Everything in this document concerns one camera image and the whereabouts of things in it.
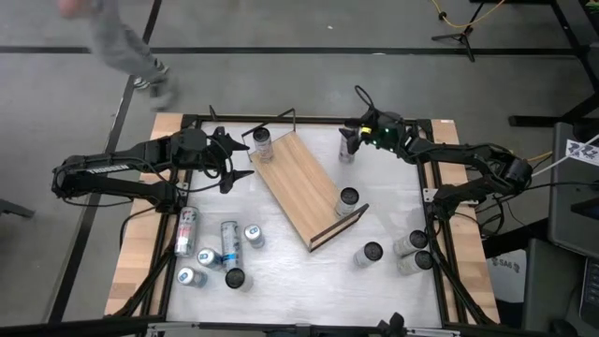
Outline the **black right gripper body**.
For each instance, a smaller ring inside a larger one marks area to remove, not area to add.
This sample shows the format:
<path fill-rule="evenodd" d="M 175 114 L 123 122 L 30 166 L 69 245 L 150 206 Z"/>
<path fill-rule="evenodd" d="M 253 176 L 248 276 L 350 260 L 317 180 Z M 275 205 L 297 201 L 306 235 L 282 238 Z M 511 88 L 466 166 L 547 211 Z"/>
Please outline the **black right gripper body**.
<path fill-rule="evenodd" d="M 412 127 L 395 112 L 374 112 L 362 126 L 362 140 L 377 149 L 404 151 L 413 140 Z"/>

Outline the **Celsius Tropical Vibe can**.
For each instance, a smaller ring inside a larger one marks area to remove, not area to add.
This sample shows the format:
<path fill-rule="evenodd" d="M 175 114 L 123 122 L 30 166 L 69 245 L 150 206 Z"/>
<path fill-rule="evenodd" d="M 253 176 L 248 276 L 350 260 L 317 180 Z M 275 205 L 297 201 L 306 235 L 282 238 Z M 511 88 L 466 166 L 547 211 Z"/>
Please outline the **Celsius Tropical Vibe can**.
<path fill-rule="evenodd" d="M 339 160 L 345 164 L 351 164 L 355 160 L 355 156 L 348 152 L 347 136 L 345 136 L 344 134 L 341 134 L 338 157 L 339 157 Z"/>

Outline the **white printed paper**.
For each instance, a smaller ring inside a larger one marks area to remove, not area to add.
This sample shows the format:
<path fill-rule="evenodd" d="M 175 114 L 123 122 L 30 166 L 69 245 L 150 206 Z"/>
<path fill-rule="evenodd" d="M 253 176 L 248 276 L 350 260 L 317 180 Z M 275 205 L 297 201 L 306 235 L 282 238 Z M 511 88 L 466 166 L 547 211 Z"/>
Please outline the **white printed paper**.
<path fill-rule="evenodd" d="M 599 167 L 599 147 L 569 139 L 565 146 L 569 158 Z"/>

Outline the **black metal table frame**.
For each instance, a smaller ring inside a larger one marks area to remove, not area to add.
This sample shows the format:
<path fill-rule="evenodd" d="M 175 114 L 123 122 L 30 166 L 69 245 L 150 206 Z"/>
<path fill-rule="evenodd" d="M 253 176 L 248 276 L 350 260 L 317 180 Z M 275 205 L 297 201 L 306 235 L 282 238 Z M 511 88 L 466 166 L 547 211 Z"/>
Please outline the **black metal table frame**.
<path fill-rule="evenodd" d="M 179 131 L 182 120 L 186 117 L 195 117 L 193 121 L 189 119 L 191 126 L 201 126 L 202 123 L 214 122 L 210 115 L 192 115 L 181 113 L 157 113 L 154 117 L 153 128 L 147 139 L 157 139 Z M 220 122 L 227 123 L 246 123 L 256 124 L 257 122 L 272 122 L 275 116 L 266 115 L 223 115 L 215 117 Z M 313 117 L 300 116 L 296 118 L 297 125 L 334 125 L 340 126 L 343 123 L 341 117 Z M 417 124 L 424 125 L 420 127 L 420 134 L 434 139 L 439 143 L 457 143 L 458 132 L 453 120 L 416 120 Z M 426 185 L 432 187 L 440 183 L 465 183 L 466 169 L 457 164 L 425 164 L 422 173 Z M 469 206 L 460 206 L 460 214 L 456 214 L 451 220 L 441 225 L 435 222 L 436 229 L 441 229 L 438 239 L 441 250 L 446 255 L 451 268 L 455 270 L 456 275 L 464 287 L 468 290 L 476 304 L 481 308 L 487 317 L 499 324 L 501 319 L 495 303 L 495 296 L 491 286 L 489 269 L 486 263 L 483 244 L 480 239 L 480 229 L 476 224 L 475 211 Z M 121 309 L 127 299 L 133 296 L 139 288 L 143 279 L 147 276 L 154 261 L 159 258 L 156 254 L 162 254 L 166 249 L 164 238 L 170 239 L 171 233 L 175 231 L 176 219 L 173 216 L 167 216 L 167 224 L 163 225 L 162 215 L 156 212 L 146 212 L 132 218 L 131 233 L 127 234 L 124 230 L 124 253 L 119 253 L 115 273 L 107 299 L 104 314 L 116 313 Z M 159 304 L 166 296 L 167 276 L 165 271 L 161 271 L 157 278 L 152 292 L 148 293 L 142 299 L 139 308 L 134 311 L 134 315 L 158 314 Z M 457 297 L 454 290 L 449 290 L 450 283 L 443 276 L 444 297 L 447 308 L 447 320 L 452 323 L 468 322 L 474 324 L 475 320 L 471 314 L 459 314 L 458 307 L 463 307 L 466 313 L 466 306 Z"/>

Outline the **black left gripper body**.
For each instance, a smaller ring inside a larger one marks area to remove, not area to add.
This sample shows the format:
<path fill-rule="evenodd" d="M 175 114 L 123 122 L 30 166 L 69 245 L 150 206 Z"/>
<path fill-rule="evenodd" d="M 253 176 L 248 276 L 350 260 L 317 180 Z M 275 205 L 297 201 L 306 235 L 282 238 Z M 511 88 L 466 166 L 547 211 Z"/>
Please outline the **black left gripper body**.
<path fill-rule="evenodd" d="M 200 129 L 184 129 L 172 136 L 172 164 L 177 169 L 203 171 L 210 179 L 222 174 L 220 146 Z"/>

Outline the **black box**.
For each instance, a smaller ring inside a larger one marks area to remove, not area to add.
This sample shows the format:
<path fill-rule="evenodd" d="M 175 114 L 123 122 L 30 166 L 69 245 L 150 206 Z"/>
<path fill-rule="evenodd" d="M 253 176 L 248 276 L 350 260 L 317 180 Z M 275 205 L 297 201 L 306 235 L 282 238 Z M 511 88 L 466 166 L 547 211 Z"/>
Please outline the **black box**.
<path fill-rule="evenodd" d="M 585 258 L 549 242 L 530 239 L 522 313 L 525 330 L 549 332 L 563 320 L 579 335 L 593 332 L 578 316 Z"/>

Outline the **black keyboard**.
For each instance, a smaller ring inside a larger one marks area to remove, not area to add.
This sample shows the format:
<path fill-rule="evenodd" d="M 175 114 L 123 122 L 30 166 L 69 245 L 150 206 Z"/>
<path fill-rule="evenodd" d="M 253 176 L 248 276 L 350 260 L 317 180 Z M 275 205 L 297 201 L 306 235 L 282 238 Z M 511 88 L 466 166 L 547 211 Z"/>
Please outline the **black keyboard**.
<path fill-rule="evenodd" d="M 599 259 L 586 259 L 578 312 L 587 324 L 599 325 Z"/>

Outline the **blue silver Red Bull can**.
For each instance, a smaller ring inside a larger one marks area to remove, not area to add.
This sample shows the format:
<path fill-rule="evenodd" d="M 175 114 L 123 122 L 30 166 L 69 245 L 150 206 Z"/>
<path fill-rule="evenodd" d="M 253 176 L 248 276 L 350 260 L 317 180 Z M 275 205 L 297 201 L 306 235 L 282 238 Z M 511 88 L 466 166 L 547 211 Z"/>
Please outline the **blue silver Red Bull can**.
<path fill-rule="evenodd" d="M 208 276 L 203 271 L 197 271 L 190 267 L 183 267 L 179 269 L 176 279 L 182 286 L 201 288 L 207 283 Z"/>
<path fill-rule="evenodd" d="M 201 267 L 213 270 L 220 271 L 223 268 L 223 258 L 222 256 L 209 247 L 201 248 L 197 252 L 197 262 Z"/>
<path fill-rule="evenodd" d="M 253 248 L 258 249 L 264 246 L 265 237 L 260 226 L 254 224 L 248 225 L 244 229 L 243 234 Z"/>

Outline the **Celsius Arctic Vibe can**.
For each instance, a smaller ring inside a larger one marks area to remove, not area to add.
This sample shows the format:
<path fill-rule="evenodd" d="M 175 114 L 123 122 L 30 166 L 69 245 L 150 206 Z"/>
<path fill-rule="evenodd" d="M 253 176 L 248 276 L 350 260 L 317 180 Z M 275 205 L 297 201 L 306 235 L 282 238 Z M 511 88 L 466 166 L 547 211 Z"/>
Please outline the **Celsius Arctic Vibe can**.
<path fill-rule="evenodd" d="M 334 211 L 339 218 L 350 214 L 358 204 L 359 193 L 354 187 L 346 187 L 341 190 Z"/>
<path fill-rule="evenodd" d="M 353 259 L 358 267 L 366 268 L 379 261 L 383 254 L 383 247 L 378 242 L 367 242 L 354 253 Z"/>
<path fill-rule="evenodd" d="M 241 241 L 236 221 L 225 221 L 221 224 L 221 249 L 222 264 L 226 271 L 241 267 Z"/>

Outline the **white Celsius can black lid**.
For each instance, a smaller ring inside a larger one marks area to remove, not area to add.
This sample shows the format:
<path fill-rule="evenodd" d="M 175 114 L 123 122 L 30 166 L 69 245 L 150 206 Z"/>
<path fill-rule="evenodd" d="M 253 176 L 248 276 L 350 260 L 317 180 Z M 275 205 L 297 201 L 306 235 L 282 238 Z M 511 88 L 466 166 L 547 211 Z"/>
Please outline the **white Celsius can black lid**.
<path fill-rule="evenodd" d="M 427 234 L 422 230 L 413 230 L 393 243 L 393 252 L 403 257 L 423 250 L 428 245 Z"/>
<path fill-rule="evenodd" d="M 432 255 L 425 250 L 420 250 L 400 258 L 397 262 L 398 271 L 402 275 L 412 275 L 432 268 Z"/>

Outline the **black tripod stand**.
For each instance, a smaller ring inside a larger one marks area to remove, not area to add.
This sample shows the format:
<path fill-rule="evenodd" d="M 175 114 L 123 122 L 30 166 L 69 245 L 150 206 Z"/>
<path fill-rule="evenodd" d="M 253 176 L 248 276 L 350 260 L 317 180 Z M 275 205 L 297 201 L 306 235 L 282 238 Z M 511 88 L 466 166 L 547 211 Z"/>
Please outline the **black tripod stand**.
<path fill-rule="evenodd" d="M 473 49 L 471 47 L 471 44 L 469 42 L 469 35 L 473 32 L 474 28 L 472 27 L 475 19 L 477 18 L 478 14 L 475 13 L 472 18 L 469 20 L 468 24 L 465 25 L 461 31 L 459 33 L 453 33 L 453 34 L 447 34 L 447 35 L 440 35 L 440 36 L 433 36 L 431 37 L 432 41 L 441 41 L 441 40 L 454 40 L 456 42 L 458 42 L 466 51 L 466 56 L 468 57 L 469 61 L 474 63 L 475 62 L 475 56 L 473 53 Z"/>

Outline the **black desk frame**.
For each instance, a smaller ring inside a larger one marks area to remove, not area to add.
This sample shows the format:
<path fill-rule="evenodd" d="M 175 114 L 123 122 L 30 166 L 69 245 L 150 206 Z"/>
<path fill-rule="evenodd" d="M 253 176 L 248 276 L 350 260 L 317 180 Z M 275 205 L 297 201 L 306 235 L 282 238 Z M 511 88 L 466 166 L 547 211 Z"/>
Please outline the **black desk frame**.
<path fill-rule="evenodd" d="M 591 47 L 582 45 L 571 28 L 570 23 L 562 12 L 558 0 L 549 0 L 548 2 L 553 10 L 558 23 L 560 24 L 571 49 L 574 52 L 577 60 L 583 66 L 583 69 L 589 78 L 592 85 L 593 93 L 583 99 L 580 103 L 574 106 L 561 116 L 526 116 L 526 115 L 511 115 L 508 117 L 508 123 L 514 127 L 552 127 L 557 123 L 582 123 L 582 122 L 597 122 L 599 118 L 588 118 L 588 115 L 594 110 L 599 109 L 599 76 L 592 69 L 589 60 Z"/>

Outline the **white SA6 box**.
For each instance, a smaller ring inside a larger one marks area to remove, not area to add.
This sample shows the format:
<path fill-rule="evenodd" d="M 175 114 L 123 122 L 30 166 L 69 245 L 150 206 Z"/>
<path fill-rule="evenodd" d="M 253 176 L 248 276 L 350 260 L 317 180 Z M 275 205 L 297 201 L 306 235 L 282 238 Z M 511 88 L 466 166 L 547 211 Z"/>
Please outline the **white SA6 box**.
<path fill-rule="evenodd" d="M 523 302 L 525 293 L 527 256 L 516 250 L 487 259 L 489 277 L 496 300 Z"/>

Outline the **gray cabinet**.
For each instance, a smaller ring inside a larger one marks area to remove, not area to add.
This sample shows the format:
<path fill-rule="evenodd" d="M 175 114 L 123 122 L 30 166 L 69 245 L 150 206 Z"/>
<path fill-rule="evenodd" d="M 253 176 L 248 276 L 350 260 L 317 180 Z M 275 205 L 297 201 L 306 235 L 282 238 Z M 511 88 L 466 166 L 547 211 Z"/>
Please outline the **gray cabinet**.
<path fill-rule="evenodd" d="M 567 250 L 599 258 L 599 167 L 566 156 L 569 139 L 585 143 L 577 139 L 572 125 L 555 124 L 548 238 Z"/>

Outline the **Celsius Beach Vibe can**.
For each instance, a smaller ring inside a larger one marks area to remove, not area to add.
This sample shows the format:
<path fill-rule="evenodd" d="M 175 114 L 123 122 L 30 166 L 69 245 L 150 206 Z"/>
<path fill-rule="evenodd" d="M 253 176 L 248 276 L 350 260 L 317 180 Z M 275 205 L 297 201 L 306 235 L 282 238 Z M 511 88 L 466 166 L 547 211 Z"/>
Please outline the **Celsius Beach Vibe can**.
<path fill-rule="evenodd" d="M 195 252 L 199 210 L 196 207 L 183 207 L 179 214 L 174 254 L 188 257 Z"/>
<path fill-rule="evenodd" d="M 253 132 L 256 152 L 261 162 L 270 162 L 273 158 L 273 149 L 271 145 L 270 131 L 260 126 Z"/>
<path fill-rule="evenodd" d="M 225 282 L 231 289 L 247 292 L 252 288 L 254 279 L 243 269 L 233 268 L 226 273 Z"/>

